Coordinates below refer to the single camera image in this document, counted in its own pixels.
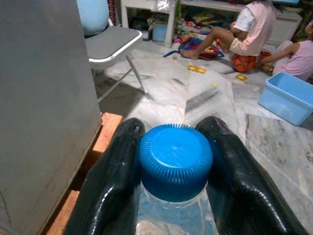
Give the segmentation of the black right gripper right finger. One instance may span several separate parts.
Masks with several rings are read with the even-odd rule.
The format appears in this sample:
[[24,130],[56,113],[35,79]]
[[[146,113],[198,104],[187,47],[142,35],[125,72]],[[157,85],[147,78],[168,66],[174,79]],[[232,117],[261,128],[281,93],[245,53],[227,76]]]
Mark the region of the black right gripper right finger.
[[268,172],[222,119],[208,116],[196,130],[213,153],[206,192],[219,234],[308,234]]

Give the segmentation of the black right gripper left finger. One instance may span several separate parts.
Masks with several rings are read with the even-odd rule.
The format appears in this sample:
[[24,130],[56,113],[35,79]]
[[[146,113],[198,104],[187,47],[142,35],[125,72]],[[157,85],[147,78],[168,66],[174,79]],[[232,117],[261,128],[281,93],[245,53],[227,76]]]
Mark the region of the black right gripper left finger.
[[122,122],[89,170],[65,227],[67,235],[134,235],[140,198],[143,122]]

